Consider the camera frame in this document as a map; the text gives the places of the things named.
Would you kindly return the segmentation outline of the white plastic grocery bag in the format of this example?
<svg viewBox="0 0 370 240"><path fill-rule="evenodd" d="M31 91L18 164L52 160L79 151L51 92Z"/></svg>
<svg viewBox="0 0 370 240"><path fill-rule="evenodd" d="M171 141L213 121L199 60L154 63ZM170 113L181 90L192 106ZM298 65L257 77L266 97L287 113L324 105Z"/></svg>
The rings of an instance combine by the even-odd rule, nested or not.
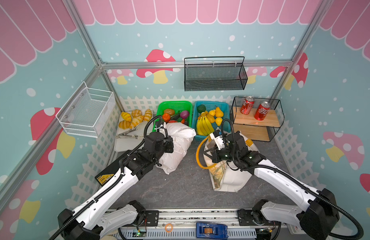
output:
<svg viewBox="0 0 370 240"><path fill-rule="evenodd" d="M166 129L169 136L173 138L174 151L163 154L159 160L161 164L159 168L169 175L177 169L187 154L187 150L196 136L196 131L182 123L168 123Z"/></svg>

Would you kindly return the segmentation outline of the yellow lemon fruit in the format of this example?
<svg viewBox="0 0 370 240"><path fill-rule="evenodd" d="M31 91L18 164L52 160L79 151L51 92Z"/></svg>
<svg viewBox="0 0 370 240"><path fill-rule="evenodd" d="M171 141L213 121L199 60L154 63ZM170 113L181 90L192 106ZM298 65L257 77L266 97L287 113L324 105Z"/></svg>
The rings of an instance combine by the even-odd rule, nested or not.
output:
<svg viewBox="0 0 370 240"><path fill-rule="evenodd" d="M221 126L222 121L223 121L223 119L221 117L218 117L218 118L215 119L215 123L217 124L217 126Z"/></svg>

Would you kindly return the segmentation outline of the round bread roll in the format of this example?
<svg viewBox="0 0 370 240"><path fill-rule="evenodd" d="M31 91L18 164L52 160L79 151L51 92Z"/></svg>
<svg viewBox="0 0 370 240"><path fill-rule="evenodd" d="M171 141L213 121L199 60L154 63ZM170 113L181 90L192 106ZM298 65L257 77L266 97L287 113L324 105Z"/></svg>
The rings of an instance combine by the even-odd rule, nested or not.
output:
<svg viewBox="0 0 370 240"><path fill-rule="evenodd" d="M136 117L142 116L143 114L141 110L137 109L137 110L133 110L131 115L133 118L136 118Z"/></svg>

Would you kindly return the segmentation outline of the brown potato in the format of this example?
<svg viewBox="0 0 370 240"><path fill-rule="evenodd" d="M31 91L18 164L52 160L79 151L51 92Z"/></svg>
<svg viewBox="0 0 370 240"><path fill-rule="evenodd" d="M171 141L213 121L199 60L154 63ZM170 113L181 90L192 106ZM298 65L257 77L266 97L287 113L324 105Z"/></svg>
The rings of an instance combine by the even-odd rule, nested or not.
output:
<svg viewBox="0 0 370 240"><path fill-rule="evenodd" d="M164 113L173 116L176 112L173 109L165 109Z"/></svg>

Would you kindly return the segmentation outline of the purple onion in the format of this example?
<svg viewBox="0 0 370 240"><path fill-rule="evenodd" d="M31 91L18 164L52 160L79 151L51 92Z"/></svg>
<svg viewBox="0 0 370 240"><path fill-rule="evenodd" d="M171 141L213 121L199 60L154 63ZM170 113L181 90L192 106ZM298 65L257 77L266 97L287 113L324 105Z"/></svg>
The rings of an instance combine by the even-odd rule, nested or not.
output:
<svg viewBox="0 0 370 240"><path fill-rule="evenodd" d="M190 115L189 111L185 110L181 112L180 117L186 120L189 117L189 115Z"/></svg>

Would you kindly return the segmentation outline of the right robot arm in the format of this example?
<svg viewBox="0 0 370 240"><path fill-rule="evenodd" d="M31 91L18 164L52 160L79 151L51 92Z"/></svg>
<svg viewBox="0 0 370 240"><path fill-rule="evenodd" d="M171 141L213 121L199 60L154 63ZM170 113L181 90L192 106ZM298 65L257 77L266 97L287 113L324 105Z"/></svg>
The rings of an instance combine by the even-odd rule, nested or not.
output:
<svg viewBox="0 0 370 240"><path fill-rule="evenodd" d="M257 225L275 221L293 225L303 230L315 240L334 237L341 240L359 240L364 235L361 224L348 212L337 206L334 194L327 190L310 187L279 169L248 143L241 132L225 133L222 127L214 129L206 117L201 118L196 129L207 137L203 155L210 159L210 170L226 164L237 176L244 173L250 178L256 176L286 195L294 202L293 206L280 205L268 200L260 200L251 210L251 219ZM350 236L340 235L333 229L344 216L356 227L357 232Z"/></svg>

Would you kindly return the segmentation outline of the yellow pear fruit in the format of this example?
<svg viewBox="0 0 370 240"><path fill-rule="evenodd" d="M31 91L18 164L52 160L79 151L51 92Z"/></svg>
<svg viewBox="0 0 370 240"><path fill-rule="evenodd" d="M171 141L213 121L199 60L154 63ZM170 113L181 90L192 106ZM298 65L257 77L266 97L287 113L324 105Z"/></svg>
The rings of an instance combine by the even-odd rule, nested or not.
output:
<svg viewBox="0 0 370 240"><path fill-rule="evenodd" d="M216 118L223 118L223 116L224 116L223 111L219 107L216 107L216 109L215 109L215 117Z"/></svg>

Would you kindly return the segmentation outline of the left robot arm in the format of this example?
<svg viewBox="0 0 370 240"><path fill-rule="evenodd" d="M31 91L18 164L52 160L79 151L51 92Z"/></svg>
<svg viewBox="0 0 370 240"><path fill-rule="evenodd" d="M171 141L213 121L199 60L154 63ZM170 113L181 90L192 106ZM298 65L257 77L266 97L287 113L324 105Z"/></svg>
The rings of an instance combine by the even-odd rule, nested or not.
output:
<svg viewBox="0 0 370 240"><path fill-rule="evenodd" d="M115 175L83 204L72 211L64 209L58 215L59 229L51 240L58 236L65 240L100 240L143 216L145 209L136 201L111 214L106 212L126 190L159 165L165 153L173 153L173 138L165 129L163 116L155 116L148 122L149 125L152 123L163 132L148 133L145 128L143 140L117 159L119 169Z"/></svg>

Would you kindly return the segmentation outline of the red cola can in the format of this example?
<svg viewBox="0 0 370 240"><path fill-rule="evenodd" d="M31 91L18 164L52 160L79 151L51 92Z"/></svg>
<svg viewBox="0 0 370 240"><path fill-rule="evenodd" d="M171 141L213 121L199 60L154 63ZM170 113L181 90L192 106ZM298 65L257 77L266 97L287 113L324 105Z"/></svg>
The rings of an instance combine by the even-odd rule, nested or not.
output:
<svg viewBox="0 0 370 240"><path fill-rule="evenodd" d="M258 121L262 121L266 118L269 110L271 108L271 105L269 102L261 102L259 107L256 110L256 113L254 115L254 118L257 119Z"/></svg>
<svg viewBox="0 0 370 240"><path fill-rule="evenodd" d="M240 112L244 115L248 115L251 112L254 106L254 103L255 103L255 98L253 96L245 97L242 102Z"/></svg>

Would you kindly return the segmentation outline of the right red cola can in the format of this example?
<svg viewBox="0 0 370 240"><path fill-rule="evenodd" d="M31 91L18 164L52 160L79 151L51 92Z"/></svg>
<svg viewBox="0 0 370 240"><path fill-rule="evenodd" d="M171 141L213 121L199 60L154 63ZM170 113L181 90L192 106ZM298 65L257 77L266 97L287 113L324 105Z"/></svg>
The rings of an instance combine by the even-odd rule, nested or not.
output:
<svg viewBox="0 0 370 240"><path fill-rule="evenodd" d="M271 105L269 102L261 102L259 107L256 110L256 113L254 115L254 118L257 119L258 121L262 121L266 118L269 110L271 108Z"/></svg>

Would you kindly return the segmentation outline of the white canvas tote bag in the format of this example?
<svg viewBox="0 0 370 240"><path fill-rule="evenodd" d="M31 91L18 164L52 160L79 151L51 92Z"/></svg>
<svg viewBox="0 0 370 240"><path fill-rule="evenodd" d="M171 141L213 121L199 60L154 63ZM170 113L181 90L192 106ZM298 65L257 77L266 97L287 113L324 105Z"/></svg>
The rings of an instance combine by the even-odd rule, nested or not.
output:
<svg viewBox="0 0 370 240"><path fill-rule="evenodd" d="M215 163L216 157L211 152L218 150L221 145L221 131L218 129L199 144L196 151L196 162L200 168L209 171L214 191L236 193L246 185L252 174L242 172L237 166L232 168L228 165L229 161L221 157Z"/></svg>

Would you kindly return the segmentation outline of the black mesh wall basket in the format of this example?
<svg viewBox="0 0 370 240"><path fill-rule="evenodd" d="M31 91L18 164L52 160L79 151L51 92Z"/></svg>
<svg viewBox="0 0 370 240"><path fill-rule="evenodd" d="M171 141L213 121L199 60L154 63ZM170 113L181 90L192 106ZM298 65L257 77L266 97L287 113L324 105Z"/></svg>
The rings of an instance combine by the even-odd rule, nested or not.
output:
<svg viewBox="0 0 370 240"><path fill-rule="evenodd" d="M185 91L244 90L248 80L244 60L239 56L184 58Z"/></svg>

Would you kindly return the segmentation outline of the orange rubber band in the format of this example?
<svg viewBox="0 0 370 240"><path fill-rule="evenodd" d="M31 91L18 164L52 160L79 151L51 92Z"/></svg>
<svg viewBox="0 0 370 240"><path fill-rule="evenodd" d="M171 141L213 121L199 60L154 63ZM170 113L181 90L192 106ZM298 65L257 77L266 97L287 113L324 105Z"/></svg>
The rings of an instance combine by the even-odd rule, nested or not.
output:
<svg viewBox="0 0 370 240"><path fill-rule="evenodd" d="M173 229L174 229L174 226L172 225L172 223L168 223L168 224L166 224L166 226L165 226L165 231L166 231L167 233L171 233L171 232L173 231Z"/></svg>

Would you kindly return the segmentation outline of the teal plastic basket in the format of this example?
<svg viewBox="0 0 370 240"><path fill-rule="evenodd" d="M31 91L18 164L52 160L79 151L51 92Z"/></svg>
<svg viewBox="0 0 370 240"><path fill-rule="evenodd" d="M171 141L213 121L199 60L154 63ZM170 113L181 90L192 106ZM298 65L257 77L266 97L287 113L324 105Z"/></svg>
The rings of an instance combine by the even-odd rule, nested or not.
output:
<svg viewBox="0 0 370 240"><path fill-rule="evenodd" d="M197 112L197 106L198 105L205 105L206 106L206 111L203 112L202 114L198 113ZM191 126L196 130L196 122L197 122L197 119L201 116L201 115L206 115L209 119L209 121L211 122L214 130L217 130L217 129L221 129L221 127L223 127L223 130L225 133L230 133L231 132L231 127L229 124L225 124L225 125L221 125L221 126L217 126L217 124L215 123L215 109L216 107L219 107L223 113L224 113L224 116L222 119L230 119L230 113L229 113L229 105L227 103L223 103L223 102L213 102L213 101L196 101L194 103L194 108L193 108L193 120L192 120L192 123L191 123ZM206 136L201 136L197 133L197 135L195 136L195 139L197 141L201 141L203 139L205 139Z"/></svg>

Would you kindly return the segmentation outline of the metal tongs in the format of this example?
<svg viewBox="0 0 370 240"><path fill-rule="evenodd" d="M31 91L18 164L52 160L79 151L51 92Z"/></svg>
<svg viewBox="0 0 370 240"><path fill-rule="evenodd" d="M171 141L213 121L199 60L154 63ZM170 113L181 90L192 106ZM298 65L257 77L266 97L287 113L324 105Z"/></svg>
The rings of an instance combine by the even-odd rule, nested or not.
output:
<svg viewBox="0 0 370 240"><path fill-rule="evenodd" d="M142 123L138 124L137 126L132 127L130 130L127 130L127 131L123 132L122 135L126 136L126 135L128 135L132 132L138 131L139 129L144 129L146 124L147 124L146 122L142 122Z"/></svg>
<svg viewBox="0 0 370 240"><path fill-rule="evenodd" d="M123 135L119 134L116 135L116 139L143 139L144 136L139 136L139 135Z"/></svg>

